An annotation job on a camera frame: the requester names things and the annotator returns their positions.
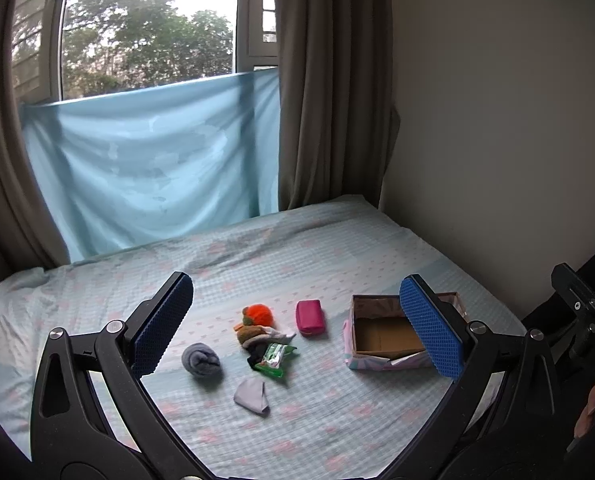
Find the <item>folded cloth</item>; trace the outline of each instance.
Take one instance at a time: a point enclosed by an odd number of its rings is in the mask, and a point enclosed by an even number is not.
[[[279,343],[280,345],[287,345],[295,337],[295,332],[280,332],[271,326],[256,326],[261,328],[264,333],[253,336],[246,341],[240,341],[242,348],[247,349],[253,343],[264,341],[265,343]]]
[[[219,372],[219,357],[210,346],[193,343],[181,355],[181,363],[195,377],[206,377]]]
[[[264,415],[266,410],[268,410],[264,381],[259,377],[249,377],[242,381],[235,390],[232,400],[240,406],[260,415]]]

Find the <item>pink pouch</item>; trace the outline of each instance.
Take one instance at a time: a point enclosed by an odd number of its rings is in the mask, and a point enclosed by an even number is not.
[[[326,332],[326,321],[320,300],[302,300],[295,308],[297,329],[302,335],[317,335]]]

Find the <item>person's hand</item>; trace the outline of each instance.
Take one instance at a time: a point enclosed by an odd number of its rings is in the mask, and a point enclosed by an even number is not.
[[[589,432],[591,425],[593,424],[594,413],[595,386],[591,388],[591,391],[589,392],[589,400],[587,401],[584,409],[581,410],[580,418],[578,418],[578,421],[575,423],[575,429],[573,430],[573,435],[575,438],[581,438]]]

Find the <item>window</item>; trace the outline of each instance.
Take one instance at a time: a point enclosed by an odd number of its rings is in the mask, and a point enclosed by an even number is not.
[[[37,103],[277,65],[274,0],[16,0],[16,95]]]
[[[275,0],[238,0],[237,66],[277,66]]]

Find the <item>cardboard box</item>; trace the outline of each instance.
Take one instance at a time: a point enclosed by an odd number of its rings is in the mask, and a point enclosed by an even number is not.
[[[458,293],[437,295],[468,320]],[[345,362],[354,370],[402,370],[432,366],[399,296],[355,295],[343,328]]]

